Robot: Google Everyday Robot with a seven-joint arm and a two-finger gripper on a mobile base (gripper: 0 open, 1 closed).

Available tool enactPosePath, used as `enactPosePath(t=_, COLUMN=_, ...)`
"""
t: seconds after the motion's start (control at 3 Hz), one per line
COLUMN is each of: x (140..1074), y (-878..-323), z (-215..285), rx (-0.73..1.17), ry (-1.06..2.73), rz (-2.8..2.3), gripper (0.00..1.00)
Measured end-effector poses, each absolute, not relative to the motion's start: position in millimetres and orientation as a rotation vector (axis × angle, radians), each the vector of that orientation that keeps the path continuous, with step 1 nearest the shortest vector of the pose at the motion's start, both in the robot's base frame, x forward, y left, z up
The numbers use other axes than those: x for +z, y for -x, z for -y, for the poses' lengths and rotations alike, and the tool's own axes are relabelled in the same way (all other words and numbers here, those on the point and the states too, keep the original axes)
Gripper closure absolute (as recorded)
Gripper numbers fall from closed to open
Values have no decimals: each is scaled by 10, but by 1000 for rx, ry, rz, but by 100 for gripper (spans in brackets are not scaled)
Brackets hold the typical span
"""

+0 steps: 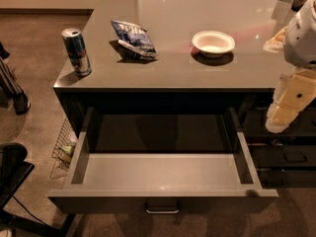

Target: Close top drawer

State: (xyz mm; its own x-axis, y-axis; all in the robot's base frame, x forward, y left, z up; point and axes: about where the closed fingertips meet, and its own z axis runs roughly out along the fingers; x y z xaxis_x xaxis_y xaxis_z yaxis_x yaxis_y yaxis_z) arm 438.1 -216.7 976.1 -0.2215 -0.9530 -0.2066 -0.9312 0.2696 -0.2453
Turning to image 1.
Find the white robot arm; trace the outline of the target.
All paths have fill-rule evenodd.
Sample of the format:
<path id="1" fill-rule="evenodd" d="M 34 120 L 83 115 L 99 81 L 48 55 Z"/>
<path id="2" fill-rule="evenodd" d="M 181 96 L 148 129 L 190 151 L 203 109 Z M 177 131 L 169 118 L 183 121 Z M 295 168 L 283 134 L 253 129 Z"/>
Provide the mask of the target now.
<path id="1" fill-rule="evenodd" d="M 316 98 L 316 0 L 307 0 L 288 25 L 264 45 L 264 50 L 283 51 L 295 66 L 291 75 L 281 75 L 276 84 L 266 120 L 269 132 L 280 133 Z"/>

